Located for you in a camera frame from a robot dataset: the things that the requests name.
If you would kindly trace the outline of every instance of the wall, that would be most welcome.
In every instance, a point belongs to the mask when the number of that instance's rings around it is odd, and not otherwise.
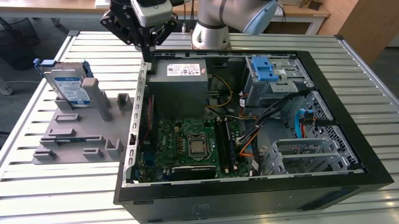
[[[325,0],[331,13],[319,34],[341,34],[367,64],[399,33],[399,0]]]

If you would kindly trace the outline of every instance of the blue drive bay latch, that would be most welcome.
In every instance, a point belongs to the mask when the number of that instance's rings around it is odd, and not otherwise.
[[[274,72],[274,65],[266,56],[253,57],[253,66],[259,81],[279,81],[279,76]]]

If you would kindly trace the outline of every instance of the wooden desk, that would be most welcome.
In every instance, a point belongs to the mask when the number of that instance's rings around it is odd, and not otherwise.
[[[100,18],[106,8],[95,8],[95,0],[0,0],[0,16],[3,17],[38,17],[38,18]],[[190,16],[191,3],[187,3],[187,17]],[[319,11],[297,6],[285,6],[286,21],[311,23],[306,34],[315,35],[325,18],[330,12],[322,6]],[[185,7],[174,8],[178,15],[185,14]],[[282,15],[273,19],[282,21]]]

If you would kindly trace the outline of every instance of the sticker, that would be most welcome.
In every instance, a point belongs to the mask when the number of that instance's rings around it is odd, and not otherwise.
[[[59,90],[72,104],[90,104],[90,97],[82,88],[82,81],[78,77],[56,77],[55,82]]]
[[[169,64],[167,76],[201,76],[201,64]]]
[[[246,100],[245,99],[239,99],[239,106],[246,107]]]
[[[257,171],[259,171],[259,164],[255,160],[253,160],[253,167]]]
[[[286,75],[286,71],[285,70],[275,70],[275,74],[285,74]]]

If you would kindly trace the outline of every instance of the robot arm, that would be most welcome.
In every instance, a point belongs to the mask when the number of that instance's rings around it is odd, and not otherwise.
[[[146,62],[152,60],[155,46],[162,45],[178,26],[173,7],[187,0],[111,0],[103,26],[126,44],[134,44]],[[250,35],[269,26],[278,0],[201,0],[198,25],[193,33],[197,49],[230,47],[227,25]]]
[[[178,26],[173,7],[183,3],[185,0],[111,0],[100,23],[126,44],[135,45],[146,62],[151,62],[155,46],[162,45]]]
[[[193,47],[230,48],[227,26],[245,34],[259,35],[274,18],[277,8],[277,0],[201,0]]]

